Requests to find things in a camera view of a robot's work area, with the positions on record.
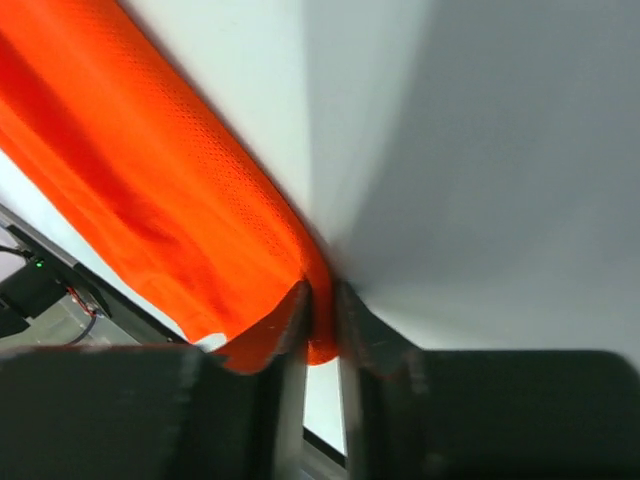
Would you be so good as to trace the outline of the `orange t shirt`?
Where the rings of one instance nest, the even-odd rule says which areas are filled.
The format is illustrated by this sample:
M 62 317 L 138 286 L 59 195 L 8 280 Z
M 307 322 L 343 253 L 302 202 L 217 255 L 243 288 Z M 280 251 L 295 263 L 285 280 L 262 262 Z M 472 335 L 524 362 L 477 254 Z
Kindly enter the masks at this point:
M 309 361 L 336 357 L 312 236 L 116 2 L 2 3 L 1 148 L 190 341 L 239 336 L 306 280 Z

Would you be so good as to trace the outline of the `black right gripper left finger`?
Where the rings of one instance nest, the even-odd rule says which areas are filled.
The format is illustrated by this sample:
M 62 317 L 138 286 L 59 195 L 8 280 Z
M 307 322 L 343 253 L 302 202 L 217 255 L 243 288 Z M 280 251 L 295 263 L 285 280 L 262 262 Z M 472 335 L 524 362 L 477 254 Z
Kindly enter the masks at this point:
M 217 350 L 29 347 L 1 356 L 5 479 L 296 479 L 310 289 Z

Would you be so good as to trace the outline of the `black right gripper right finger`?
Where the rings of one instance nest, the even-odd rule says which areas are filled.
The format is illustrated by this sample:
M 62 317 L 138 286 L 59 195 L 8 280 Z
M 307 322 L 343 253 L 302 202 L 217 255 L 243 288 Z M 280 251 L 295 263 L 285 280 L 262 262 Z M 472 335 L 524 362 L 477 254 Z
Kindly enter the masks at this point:
M 597 350 L 426 350 L 336 291 L 353 479 L 635 479 L 639 375 Z

